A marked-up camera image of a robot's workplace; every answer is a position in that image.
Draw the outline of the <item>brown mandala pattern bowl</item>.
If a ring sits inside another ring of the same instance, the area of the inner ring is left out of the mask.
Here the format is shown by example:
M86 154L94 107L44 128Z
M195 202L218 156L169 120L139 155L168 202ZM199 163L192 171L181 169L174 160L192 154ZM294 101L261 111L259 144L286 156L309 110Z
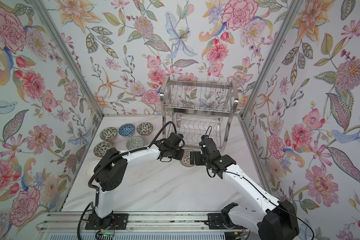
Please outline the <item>brown mandala pattern bowl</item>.
M181 164L188 168L195 166L195 164L191 163L191 152L193 152L193 150L186 149L184 151L184 155L183 155L182 159L180 160Z

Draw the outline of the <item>two-tier steel dish rack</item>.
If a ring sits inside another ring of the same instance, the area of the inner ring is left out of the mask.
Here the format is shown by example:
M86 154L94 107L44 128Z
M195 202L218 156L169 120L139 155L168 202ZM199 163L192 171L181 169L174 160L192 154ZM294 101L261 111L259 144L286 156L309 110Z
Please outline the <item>two-tier steel dish rack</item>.
M235 82L189 82L166 78L160 90L162 122L173 122L173 114L182 114L182 126L175 123L162 132L171 131L184 136L186 147L196 148L202 135L212 138L217 148L224 151L231 123L239 105L239 92Z

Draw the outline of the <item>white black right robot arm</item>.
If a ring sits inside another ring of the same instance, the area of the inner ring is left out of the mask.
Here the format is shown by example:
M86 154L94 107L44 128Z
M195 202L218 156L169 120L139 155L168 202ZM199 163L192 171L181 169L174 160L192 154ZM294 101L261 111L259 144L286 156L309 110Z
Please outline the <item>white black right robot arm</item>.
M203 135L199 146L200 152L190 154L191 162L205 166L211 178L231 184L251 205L251 209L237 203L227 205L221 210L221 225L227 229L243 227L262 240L293 240L299 235L298 218L290 202L281 202L256 184L233 158L220 153L213 139Z

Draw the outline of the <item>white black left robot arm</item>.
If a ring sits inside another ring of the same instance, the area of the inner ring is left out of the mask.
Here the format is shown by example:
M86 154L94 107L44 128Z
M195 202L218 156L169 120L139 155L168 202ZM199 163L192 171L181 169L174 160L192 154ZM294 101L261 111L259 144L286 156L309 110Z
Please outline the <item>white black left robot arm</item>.
M114 192L121 184L128 166L137 165L146 161L181 160L184 155L185 143L182 134L171 133L168 138L154 140L146 147L120 152L111 148L95 166L88 186L95 189L95 202L89 204L92 213L85 226L87 230L115 230L121 224L113 213Z

